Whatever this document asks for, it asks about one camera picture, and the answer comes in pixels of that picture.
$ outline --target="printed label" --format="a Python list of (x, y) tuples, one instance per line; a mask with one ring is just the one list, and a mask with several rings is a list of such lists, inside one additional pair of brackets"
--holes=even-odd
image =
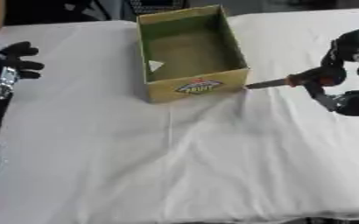
[(203, 80), (202, 78), (194, 80), (192, 83), (186, 84), (178, 88), (176, 91), (189, 95), (200, 95), (206, 92), (211, 92), (213, 89), (223, 85), (217, 80)]

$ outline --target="white tablecloth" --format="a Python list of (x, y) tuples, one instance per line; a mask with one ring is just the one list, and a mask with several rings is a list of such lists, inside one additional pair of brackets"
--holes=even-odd
[[(249, 83), (316, 67), (359, 10), (259, 14), (230, 23)], [(282, 221), (359, 215), (359, 118), (302, 88), (142, 100), (136, 25), (4, 29), (30, 40), (44, 77), (18, 83), (0, 135), (0, 224)], [(331, 93), (358, 89), (358, 65)]]

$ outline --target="cardboard box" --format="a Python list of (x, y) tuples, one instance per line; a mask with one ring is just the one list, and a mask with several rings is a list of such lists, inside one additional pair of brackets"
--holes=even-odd
[(137, 19), (151, 102), (243, 88), (249, 69), (219, 5)]

